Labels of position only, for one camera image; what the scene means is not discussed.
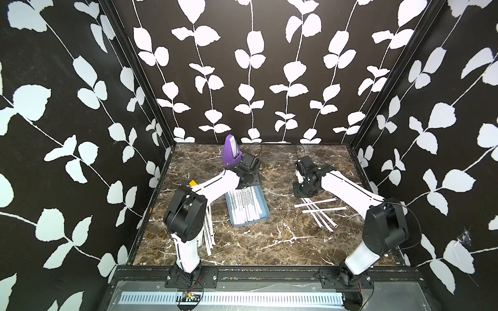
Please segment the blue plastic storage box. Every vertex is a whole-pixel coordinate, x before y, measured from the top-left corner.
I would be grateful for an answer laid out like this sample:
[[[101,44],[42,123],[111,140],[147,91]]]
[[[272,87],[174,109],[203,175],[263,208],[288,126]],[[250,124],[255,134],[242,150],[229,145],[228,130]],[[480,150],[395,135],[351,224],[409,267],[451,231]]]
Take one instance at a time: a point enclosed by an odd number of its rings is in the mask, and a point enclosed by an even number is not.
[[[236,228],[265,221],[270,215],[260,185],[229,191],[225,199],[230,221]]]

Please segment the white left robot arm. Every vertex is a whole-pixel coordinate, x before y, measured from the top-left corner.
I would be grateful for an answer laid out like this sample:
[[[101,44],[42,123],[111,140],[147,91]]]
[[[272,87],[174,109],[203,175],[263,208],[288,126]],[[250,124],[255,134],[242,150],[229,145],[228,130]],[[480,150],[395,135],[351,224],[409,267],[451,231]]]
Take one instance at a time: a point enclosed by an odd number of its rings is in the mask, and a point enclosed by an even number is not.
[[[260,160],[244,154],[240,162],[227,166],[212,179],[200,185],[181,185],[175,190],[163,222],[171,233],[176,249],[176,267],[187,275],[201,266],[198,238],[206,229],[207,207],[226,193],[244,189],[254,183]]]

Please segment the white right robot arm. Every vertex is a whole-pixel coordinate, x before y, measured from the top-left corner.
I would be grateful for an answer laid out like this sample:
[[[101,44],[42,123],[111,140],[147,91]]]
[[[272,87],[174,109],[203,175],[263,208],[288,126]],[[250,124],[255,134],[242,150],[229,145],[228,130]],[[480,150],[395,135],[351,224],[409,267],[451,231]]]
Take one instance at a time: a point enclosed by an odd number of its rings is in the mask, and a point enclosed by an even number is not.
[[[347,179],[332,166],[319,165],[309,156],[295,163],[297,182],[293,192],[297,198],[312,198],[329,192],[353,208],[364,220],[362,240],[340,263],[339,277],[350,284],[361,274],[409,238],[409,228],[402,204],[385,199]]]

